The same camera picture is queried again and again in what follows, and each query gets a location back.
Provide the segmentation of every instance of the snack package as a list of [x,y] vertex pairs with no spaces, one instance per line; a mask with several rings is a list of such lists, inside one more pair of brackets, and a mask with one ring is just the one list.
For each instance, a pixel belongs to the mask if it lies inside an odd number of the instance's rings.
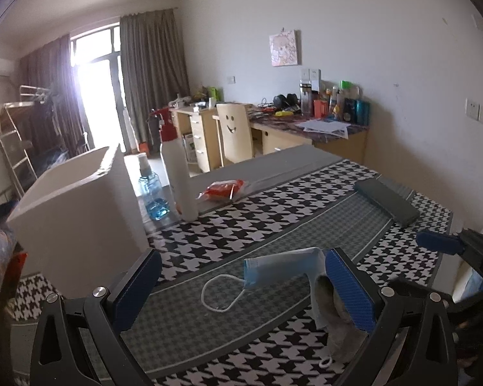
[[247,182],[243,180],[217,181],[211,184],[197,200],[236,201],[243,194]]

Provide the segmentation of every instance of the chair backrest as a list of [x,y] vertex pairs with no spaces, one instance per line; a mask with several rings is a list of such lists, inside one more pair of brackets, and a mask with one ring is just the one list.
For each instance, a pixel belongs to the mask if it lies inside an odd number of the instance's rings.
[[222,128],[223,151],[230,162],[242,162],[254,157],[252,132],[244,104],[217,104]]

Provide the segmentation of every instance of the blue bottle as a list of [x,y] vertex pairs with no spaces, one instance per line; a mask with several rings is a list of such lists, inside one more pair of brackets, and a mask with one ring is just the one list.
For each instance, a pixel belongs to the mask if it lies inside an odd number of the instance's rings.
[[150,219],[159,220],[169,211],[168,202],[163,196],[163,186],[159,180],[159,176],[152,171],[148,163],[147,154],[138,155],[139,172],[139,189],[143,198],[143,203],[147,209]]

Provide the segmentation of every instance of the red pump head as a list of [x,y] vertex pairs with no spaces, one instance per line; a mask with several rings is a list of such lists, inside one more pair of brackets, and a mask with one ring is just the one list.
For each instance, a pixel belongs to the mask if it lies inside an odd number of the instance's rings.
[[161,117],[161,126],[159,134],[161,135],[161,142],[170,142],[178,138],[177,129],[172,122],[172,115],[170,109],[165,107],[155,111],[156,115]]

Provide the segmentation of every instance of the canvas painting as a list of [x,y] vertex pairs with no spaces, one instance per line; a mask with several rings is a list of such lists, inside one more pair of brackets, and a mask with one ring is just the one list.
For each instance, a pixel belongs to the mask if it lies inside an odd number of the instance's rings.
[[271,36],[270,53],[273,67],[299,65],[295,30],[283,31]]

